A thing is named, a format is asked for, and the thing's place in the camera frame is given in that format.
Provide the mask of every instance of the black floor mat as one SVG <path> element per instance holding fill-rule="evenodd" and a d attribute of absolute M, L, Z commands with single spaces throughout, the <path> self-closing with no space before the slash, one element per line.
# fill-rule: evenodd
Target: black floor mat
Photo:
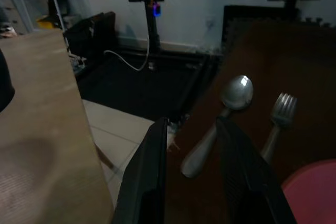
<path fill-rule="evenodd" d="M 127 59 L 135 66 L 142 60 Z M 197 67 L 158 60 L 156 70 L 145 67 L 137 72 L 112 56 L 81 80 L 78 87 L 83 99 L 156 121 L 178 109 Z"/>

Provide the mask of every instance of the light wooden table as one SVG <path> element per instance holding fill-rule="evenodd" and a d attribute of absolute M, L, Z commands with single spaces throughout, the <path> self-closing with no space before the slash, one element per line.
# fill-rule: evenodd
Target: light wooden table
<path fill-rule="evenodd" d="M 1 40 L 0 223 L 109 223 L 113 206 L 61 31 Z"/>

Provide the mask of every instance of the dark wooden table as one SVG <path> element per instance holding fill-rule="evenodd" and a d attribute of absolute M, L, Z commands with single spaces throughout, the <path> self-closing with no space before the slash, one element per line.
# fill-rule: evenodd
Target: dark wooden table
<path fill-rule="evenodd" d="M 307 164 L 336 157 L 336 31 L 255 23 L 178 133 L 180 149 L 172 147 L 167 154 L 165 223 L 226 223 L 218 143 L 198 177 L 185 178 L 180 165 L 223 109 L 221 88 L 240 74 L 254 84 L 253 102 L 230 118 L 259 150 L 271 130 L 270 113 L 278 95 L 286 92 L 298 98 L 293 125 L 281 133 L 273 158 L 280 183 Z"/>

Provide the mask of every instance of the tiled floor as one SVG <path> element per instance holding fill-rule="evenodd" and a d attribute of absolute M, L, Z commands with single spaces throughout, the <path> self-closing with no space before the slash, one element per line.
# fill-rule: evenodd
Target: tiled floor
<path fill-rule="evenodd" d="M 114 164 L 113 170 L 102 167 L 115 206 L 125 168 L 153 122 L 86 100 L 83 104 L 95 143 Z"/>

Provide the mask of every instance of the yellow object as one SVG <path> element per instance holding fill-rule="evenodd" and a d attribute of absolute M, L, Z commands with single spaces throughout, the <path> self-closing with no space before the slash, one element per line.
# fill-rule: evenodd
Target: yellow object
<path fill-rule="evenodd" d="M 45 17 L 47 17 L 47 16 L 44 16 L 43 18 L 38 18 L 36 20 L 38 27 L 39 28 L 48 28 L 48 29 L 54 28 L 52 22 L 43 20 Z"/>

